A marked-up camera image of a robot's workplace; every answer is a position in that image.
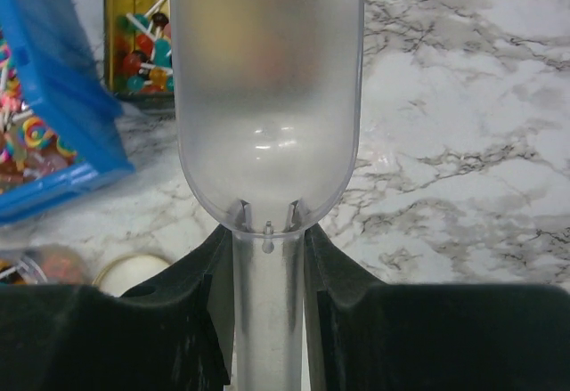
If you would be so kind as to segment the blue candy bin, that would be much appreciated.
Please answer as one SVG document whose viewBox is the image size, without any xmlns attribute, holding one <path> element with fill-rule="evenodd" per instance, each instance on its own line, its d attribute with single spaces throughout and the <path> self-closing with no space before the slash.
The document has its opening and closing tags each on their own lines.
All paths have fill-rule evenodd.
<svg viewBox="0 0 570 391">
<path fill-rule="evenodd" d="M 1 222 L 11 224 L 133 173 L 72 0 L 1 0 L 1 27 L 32 115 L 9 133 L 6 154 L 25 160 L 60 148 L 70 165 L 30 182 L 4 183 Z"/>
</svg>

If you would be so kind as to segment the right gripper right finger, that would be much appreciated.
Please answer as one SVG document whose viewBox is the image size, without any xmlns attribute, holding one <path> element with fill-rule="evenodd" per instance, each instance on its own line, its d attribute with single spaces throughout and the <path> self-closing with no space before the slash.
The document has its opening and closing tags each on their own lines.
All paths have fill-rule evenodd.
<svg viewBox="0 0 570 391">
<path fill-rule="evenodd" d="M 540 284 L 387 284 L 305 232 L 314 390 L 566 390 L 569 296 Z"/>
</svg>

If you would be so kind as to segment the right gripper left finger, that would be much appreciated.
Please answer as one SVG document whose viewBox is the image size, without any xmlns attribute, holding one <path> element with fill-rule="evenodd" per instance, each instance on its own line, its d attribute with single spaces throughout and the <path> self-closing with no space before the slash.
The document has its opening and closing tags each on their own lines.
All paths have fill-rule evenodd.
<svg viewBox="0 0 570 391">
<path fill-rule="evenodd" d="M 4 390 L 221 390 L 232 347 L 223 226 L 121 297 L 88 285 L 1 288 Z"/>
</svg>

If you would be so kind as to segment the metal candy tin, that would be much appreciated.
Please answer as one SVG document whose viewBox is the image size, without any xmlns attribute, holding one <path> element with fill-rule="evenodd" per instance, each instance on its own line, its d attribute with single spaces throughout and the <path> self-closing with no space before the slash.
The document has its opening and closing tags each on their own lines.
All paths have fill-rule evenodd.
<svg viewBox="0 0 570 391">
<path fill-rule="evenodd" d="M 105 83 L 144 110 L 174 107 L 170 0 L 104 0 Z"/>
</svg>

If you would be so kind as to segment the round jar lid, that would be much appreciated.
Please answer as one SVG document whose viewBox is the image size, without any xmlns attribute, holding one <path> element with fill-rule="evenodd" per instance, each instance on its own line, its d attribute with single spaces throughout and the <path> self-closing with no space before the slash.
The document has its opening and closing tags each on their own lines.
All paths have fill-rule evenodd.
<svg viewBox="0 0 570 391">
<path fill-rule="evenodd" d="M 121 297 L 129 289 L 163 272 L 171 264 L 158 255 L 129 253 L 104 266 L 94 278 L 93 285 L 103 293 Z"/>
</svg>

